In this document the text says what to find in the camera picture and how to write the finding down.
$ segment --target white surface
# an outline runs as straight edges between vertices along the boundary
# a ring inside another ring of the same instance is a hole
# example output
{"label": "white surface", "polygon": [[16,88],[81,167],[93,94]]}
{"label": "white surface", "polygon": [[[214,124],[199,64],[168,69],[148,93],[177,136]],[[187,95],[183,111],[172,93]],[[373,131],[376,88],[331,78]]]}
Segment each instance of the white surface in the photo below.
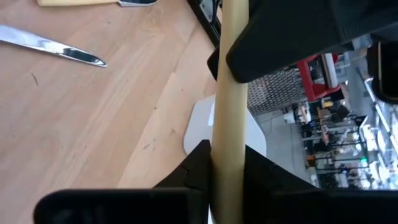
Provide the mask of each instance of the white surface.
{"label": "white surface", "polygon": [[[214,103],[215,96],[213,95],[198,101],[193,107],[183,141],[183,147],[187,154],[190,154],[200,141],[209,139],[211,142]],[[266,137],[248,109],[246,109],[246,145],[263,156],[267,155]]]}

